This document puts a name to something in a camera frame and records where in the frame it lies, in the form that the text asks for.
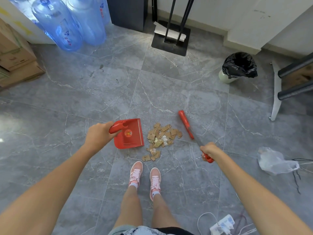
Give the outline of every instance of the shoe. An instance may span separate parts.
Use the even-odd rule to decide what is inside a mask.
[[[156,190],[159,191],[161,194],[161,173],[158,168],[154,167],[150,171],[150,182],[151,182],[151,188],[150,188],[150,199],[153,201],[152,193]]]
[[[142,170],[143,170],[142,162],[140,162],[140,161],[135,162],[134,165],[131,167],[131,175],[129,177],[128,186],[131,183],[136,183],[139,186],[139,180],[140,180],[140,177],[141,177]]]

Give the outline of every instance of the person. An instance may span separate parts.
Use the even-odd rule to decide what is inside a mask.
[[[117,134],[110,134],[113,122],[89,128],[84,145],[41,181],[30,187],[0,215],[1,235],[51,234],[66,200],[89,159]],[[236,190],[240,201],[260,234],[313,234],[312,230],[279,198],[245,173],[227,154],[210,142],[200,148],[215,160]],[[152,228],[143,226],[142,209],[137,195],[142,162],[130,171],[128,189],[120,215],[109,235],[191,234],[181,228],[161,195],[161,174],[150,172],[150,198],[153,201]]]

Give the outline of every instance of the debris pile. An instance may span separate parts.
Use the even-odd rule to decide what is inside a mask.
[[[150,142],[150,147],[147,148],[147,151],[151,153],[150,155],[145,155],[142,157],[143,161],[155,161],[160,157],[160,151],[156,150],[159,146],[165,147],[172,145],[175,137],[182,137],[182,132],[178,129],[171,129],[171,125],[168,124],[164,127],[160,123],[156,123],[154,129],[148,132],[148,141]]]

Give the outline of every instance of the folded white paper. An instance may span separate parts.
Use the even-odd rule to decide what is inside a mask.
[[[159,24],[158,22],[154,22],[156,28],[154,30],[155,33],[157,34],[160,34],[160,35],[164,35],[166,34],[166,27],[164,27],[163,25]],[[178,39],[178,35],[179,35],[179,32],[177,31],[174,31],[174,30],[168,30],[168,33],[167,33],[167,37],[169,38],[172,38],[172,39]],[[185,34],[182,34],[179,38],[180,41],[184,42],[186,39],[186,35]]]

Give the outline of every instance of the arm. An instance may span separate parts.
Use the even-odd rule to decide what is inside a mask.
[[[119,133],[109,133],[112,125],[108,122],[91,126],[84,145],[72,157],[18,197],[0,215],[1,234],[51,234],[89,159]]]
[[[313,234],[312,230],[283,201],[244,172],[214,143],[210,142],[200,149],[217,162],[260,234]]]

